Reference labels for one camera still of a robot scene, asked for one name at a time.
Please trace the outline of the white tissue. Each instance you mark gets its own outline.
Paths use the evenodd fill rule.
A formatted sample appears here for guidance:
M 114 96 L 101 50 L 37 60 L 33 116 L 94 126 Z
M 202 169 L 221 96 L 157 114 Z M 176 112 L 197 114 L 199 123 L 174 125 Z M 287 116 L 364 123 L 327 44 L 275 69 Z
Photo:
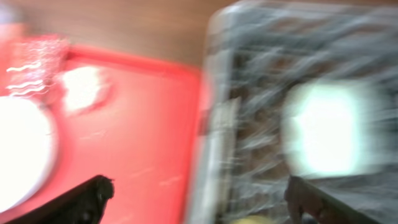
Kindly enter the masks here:
M 84 113 L 102 103 L 109 94 L 109 80 L 103 69 L 79 67 L 61 76 L 62 103 L 70 114 Z

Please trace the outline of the green bowl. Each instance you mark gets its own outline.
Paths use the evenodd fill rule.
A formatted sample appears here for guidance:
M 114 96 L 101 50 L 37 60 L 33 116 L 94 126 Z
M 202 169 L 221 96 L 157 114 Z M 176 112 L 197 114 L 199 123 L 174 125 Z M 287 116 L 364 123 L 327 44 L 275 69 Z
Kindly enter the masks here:
M 359 81 L 310 82 L 285 97 L 280 121 L 290 173 L 308 179 L 379 172 L 385 163 L 383 94 Z

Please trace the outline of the yellow cup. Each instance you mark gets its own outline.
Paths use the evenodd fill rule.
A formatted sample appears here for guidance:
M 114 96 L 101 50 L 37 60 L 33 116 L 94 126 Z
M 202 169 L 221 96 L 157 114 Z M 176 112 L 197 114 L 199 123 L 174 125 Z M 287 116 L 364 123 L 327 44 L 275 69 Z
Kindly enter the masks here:
M 274 224 L 274 221 L 262 215 L 249 215 L 233 220 L 229 224 Z

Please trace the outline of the red snack wrapper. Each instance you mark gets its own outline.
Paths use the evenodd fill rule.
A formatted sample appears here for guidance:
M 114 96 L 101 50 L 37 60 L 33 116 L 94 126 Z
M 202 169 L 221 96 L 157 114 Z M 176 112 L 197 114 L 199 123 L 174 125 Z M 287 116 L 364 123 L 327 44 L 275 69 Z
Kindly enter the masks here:
M 26 37 L 14 45 L 7 92 L 15 97 L 45 94 L 63 70 L 70 43 L 59 35 Z

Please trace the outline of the light blue plate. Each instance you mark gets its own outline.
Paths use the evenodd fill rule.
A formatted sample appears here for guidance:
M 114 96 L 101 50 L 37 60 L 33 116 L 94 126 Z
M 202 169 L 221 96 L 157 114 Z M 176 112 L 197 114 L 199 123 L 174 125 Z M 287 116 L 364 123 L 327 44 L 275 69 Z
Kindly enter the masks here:
M 1 212 L 33 196 L 47 181 L 58 152 L 53 114 L 35 101 L 1 97 Z

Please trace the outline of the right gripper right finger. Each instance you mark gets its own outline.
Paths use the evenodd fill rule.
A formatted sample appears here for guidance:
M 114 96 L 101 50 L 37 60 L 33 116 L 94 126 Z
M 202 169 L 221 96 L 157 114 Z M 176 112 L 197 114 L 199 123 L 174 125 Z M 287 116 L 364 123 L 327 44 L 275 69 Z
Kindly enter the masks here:
M 284 199 L 293 224 L 302 224 L 304 213 L 320 224 L 380 224 L 300 177 L 289 177 Z

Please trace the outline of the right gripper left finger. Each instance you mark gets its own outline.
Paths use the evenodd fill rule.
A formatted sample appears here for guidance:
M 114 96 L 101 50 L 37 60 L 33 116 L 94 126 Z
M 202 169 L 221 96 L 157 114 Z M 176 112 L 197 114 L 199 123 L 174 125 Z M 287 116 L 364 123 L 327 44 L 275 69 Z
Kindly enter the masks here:
M 113 197 L 113 181 L 97 175 L 6 224 L 99 224 Z

